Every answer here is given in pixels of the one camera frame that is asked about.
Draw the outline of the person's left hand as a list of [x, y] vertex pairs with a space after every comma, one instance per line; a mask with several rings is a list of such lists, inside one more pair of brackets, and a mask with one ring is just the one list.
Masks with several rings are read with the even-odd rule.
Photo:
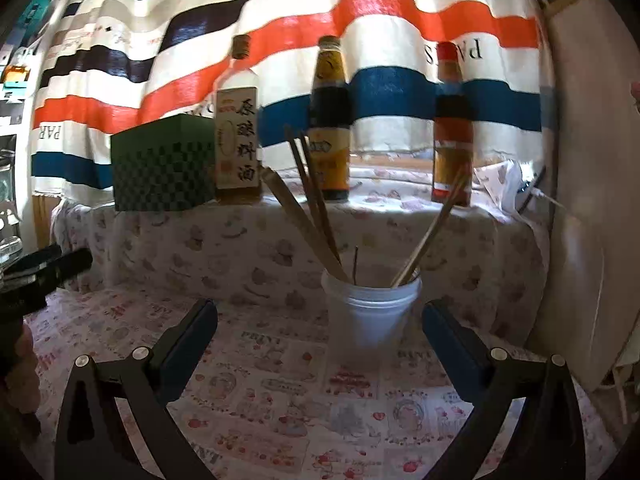
[[37, 417], [40, 379], [34, 338], [26, 322], [8, 355], [2, 356], [1, 364], [9, 364], [9, 370], [1, 373], [1, 421], [17, 441], [35, 441], [41, 431]]

